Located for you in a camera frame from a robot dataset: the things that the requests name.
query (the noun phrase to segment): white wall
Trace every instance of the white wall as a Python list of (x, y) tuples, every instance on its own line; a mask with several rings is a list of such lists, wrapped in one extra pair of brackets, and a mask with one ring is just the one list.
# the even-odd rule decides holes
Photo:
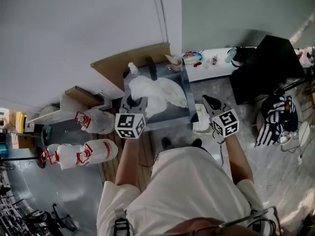
[(0, 106), (40, 111), (73, 86), (121, 97), (90, 63), (161, 42), (155, 0), (0, 0)]

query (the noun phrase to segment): floor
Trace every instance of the floor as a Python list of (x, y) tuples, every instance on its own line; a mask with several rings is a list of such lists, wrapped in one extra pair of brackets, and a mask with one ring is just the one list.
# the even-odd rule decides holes
[[(92, 137), (82, 131), (73, 120), (52, 125), (52, 143), (83, 144)], [(11, 150), (11, 157), (31, 156), (29, 149)], [(23, 210), (52, 211), (58, 205), (61, 215), (69, 214), (78, 227), (77, 236), (96, 235), (96, 216), (102, 194), (102, 182), (97, 165), (76, 167), (62, 171), (58, 164), (46, 164), (41, 169), (31, 161), (17, 161), (16, 168), (8, 171), (9, 181), (16, 200), (24, 198)], [(65, 236), (72, 235), (63, 229)]]
[[(280, 146), (254, 147), (257, 136), (253, 126), (262, 100), (253, 105), (237, 106), (228, 78), (215, 79), (191, 85), (195, 101), (201, 101), (201, 96), (217, 96), (235, 108), (240, 119), (240, 131), (237, 137), (251, 165), (254, 183), (266, 207), (276, 205), (281, 223), (288, 230), (296, 232), (301, 220), (315, 208), (315, 139), (303, 151), (302, 163), (299, 165), (297, 150), (295, 153), (281, 151)], [(303, 121), (312, 112), (309, 101), (301, 94), (300, 87), (292, 89), (289, 94), (297, 104), (299, 120)], [(312, 131), (309, 140), (315, 135)], [(160, 141), (168, 137), (176, 147), (191, 144), (196, 138), (201, 138), (203, 147), (221, 164), (220, 146), (212, 135), (196, 135), (192, 132), (192, 125), (178, 126), (151, 132), (156, 152), (162, 151)], [(223, 169), (231, 176), (226, 148), (222, 146), (224, 165)]]

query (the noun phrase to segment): white cloth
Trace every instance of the white cloth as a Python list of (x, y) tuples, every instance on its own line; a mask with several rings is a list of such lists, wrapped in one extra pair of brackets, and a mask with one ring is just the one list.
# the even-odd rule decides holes
[(232, 221), (263, 206), (252, 181), (234, 185), (209, 153), (184, 147), (160, 153), (143, 193), (132, 185), (105, 182), (97, 215), (98, 236), (112, 235), (114, 211), (120, 208), (126, 210), (139, 236), (164, 233), (196, 217)]

